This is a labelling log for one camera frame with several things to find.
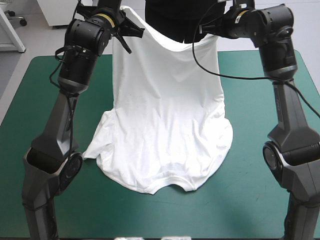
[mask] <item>white t-shirt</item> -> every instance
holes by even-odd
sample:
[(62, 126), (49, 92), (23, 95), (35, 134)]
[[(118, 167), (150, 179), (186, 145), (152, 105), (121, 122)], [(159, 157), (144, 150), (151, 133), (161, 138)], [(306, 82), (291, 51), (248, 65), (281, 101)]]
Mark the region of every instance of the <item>white t-shirt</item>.
[[(192, 45), (173, 41), (122, 7), (143, 38), (126, 37), (128, 54), (113, 41), (111, 111), (97, 126), (84, 157), (124, 187), (154, 194), (176, 184), (199, 188), (220, 167), (233, 130), (225, 118), (220, 78), (200, 69)], [(218, 72), (217, 36), (195, 44), (204, 67)]]

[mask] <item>chair wheel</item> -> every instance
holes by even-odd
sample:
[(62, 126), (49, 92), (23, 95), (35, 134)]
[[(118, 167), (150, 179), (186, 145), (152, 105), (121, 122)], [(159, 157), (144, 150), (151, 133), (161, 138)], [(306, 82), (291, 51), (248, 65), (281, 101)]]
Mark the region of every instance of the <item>chair wheel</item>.
[(20, 20), (20, 25), (21, 26), (26, 26), (27, 25), (27, 21), (25, 19)]
[(16, 13), (14, 11), (9, 11), (8, 14), (10, 17), (14, 17), (16, 15)]

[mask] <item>black cable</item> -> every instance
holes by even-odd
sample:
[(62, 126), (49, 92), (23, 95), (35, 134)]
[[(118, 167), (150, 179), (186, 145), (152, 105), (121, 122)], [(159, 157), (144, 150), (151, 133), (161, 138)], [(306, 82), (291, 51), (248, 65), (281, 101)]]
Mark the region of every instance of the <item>black cable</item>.
[(296, 86), (288, 82), (285, 82), (284, 84), (287, 85), (289, 88), (293, 89), (304, 101), (304, 103), (311, 109), (311, 111), (314, 112), (314, 114), (317, 115), (318, 118), (320, 118), (320, 114), (312, 107), (312, 105), (306, 100), (305, 96), (301, 93), (301, 91)]
[(76, 4), (73, 15), (72, 15), (72, 19), (75, 19), (77, 8), (79, 7), (80, 4), (81, 4), (81, 0), (78, 0), (78, 3)]
[[(306, 100), (306, 98), (303, 96), (303, 94), (301, 93), (301, 91), (294, 85), (292, 85), (291, 83), (289, 83), (291, 80), (288, 81), (283, 81), (282, 79), (279, 78), (275, 78), (275, 77), (268, 77), (268, 76), (262, 76), (262, 77), (241, 77), (241, 76), (229, 76), (229, 75), (225, 75), (225, 74), (219, 74), (213, 71), (210, 71), (208, 69), (206, 69), (204, 66), (202, 66), (199, 61), (197, 60), (196, 57), (196, 53), (195, 53), (195, 41), (196, 41), (196, 34), (197, 31), (199, 29), (199, 26), (201, 24), (201, 22), (203, 21), (203, 19), (207, 16), (207, 14), (209, 13), (209, 11), (215, 6), (217, 5), (218, 2), (215, 2), (214, 4), (212, 4), (208, 10), (203, 14), (203, 16), (201, 17), (201, 19), (199, 20), (198, 24), (195, 27), (194, 33), (193, 33), (193, 40), (192, 40), (192, 55), (193, 55), (193, 59), (196, 62), (196, 64), (203, 69), (204, 71), (206, 71), (209, 74), (215, 75), (215, 76), (219, 76), (219, 77), (223, 77), (223, 78), (228, 78), (228, 79), (240, 79), (240, 80), (273, 80), (276, 81), (278, 84), (284, 84), (286, 86), (288, 86), (289, 88), (291, 88), (292, 90), (294, 90), (299, 96), (300, 98), (303, 100), (303, 102), (318, 116), (318, 118), (320, 118), (320, 114), (312, 107), (312, 105)], [(220, 17), (215, 18), (214, 20), (210, 21), (214, 22), (216, 20), (218, 20)]]

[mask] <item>green table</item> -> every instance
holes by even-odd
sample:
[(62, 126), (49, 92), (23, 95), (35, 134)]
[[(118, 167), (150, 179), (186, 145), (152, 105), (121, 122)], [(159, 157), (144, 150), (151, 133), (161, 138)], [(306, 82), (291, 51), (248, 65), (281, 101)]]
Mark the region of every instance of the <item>green table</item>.
[[(319, 109), (319, 94), (300, 54), (296, 55), (296, 85)], [(224, 74), (263, 75), (257, 51), (220, 52), (219, 64)], [(21, 201), (22, 157), (42, 132), (58, 94), (48, 80), (56, 65), (51, 56), (32, 60), (0, 127), (0, 237), (29, 236)], [(272, 84), (232, 79), (222, 83), (234, 140), (221, 168), (200, 189), (184, 192), (172, 185), (155, 195), (140, 194), (110, 180), (94, 160), (87, 160), (65, 193), (55, 198), (59, 235), (280, 238), (289, 194), (278, 186), (262, 155), (267, 134), (277, 124)], [(75, 116), (81, 151), (90, 143), (103, 112), (112, 107), (112, 57), (104, 55)], [(304, 109), (310, 126), (320, 131), (317, 117), (305, 105)]]

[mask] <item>gray floor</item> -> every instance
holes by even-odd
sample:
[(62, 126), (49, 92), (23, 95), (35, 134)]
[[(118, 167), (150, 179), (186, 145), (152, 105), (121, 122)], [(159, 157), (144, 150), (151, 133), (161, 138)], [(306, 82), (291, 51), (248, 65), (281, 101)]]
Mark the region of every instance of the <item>gray floor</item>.
[(18, 52), (0, 52), (0, 98), (9, 83), (20, 57), (21, 53)]
[[(20, 26), (19, 22), (12, 22), (13, 27), (26, 47), (26, 52), (22, 54), (0, 52), (0, 124), (30, 61), (37, 56), (54, 55), (55, 50), (64, 44), (66, 30), (49, 27), (36, 0), (25, 0), (23, 4), (20, 4), (20, 2), (14, 1), (7, 8), (16, 11), (18, 15), (23, 14), (28, 21), (28, 25), (25, 27)], [(294, 35), (292, 37), (294, 48), (301, 53), (319, 91), (320, 0), (255, 0), (255, 2), (257, 9), (271, 7), (283, 2), (292, 9), (295, 16)], [(145, 0), (122, 0), (122, 4), (132, 7), (144, 18)], [(219, 51), (253, 49), (253, 44), (248, 39), (229, 40), (220, 38), (218, 41)], [(104, 54), (111, 53), (112, 44), (110, 43)]]

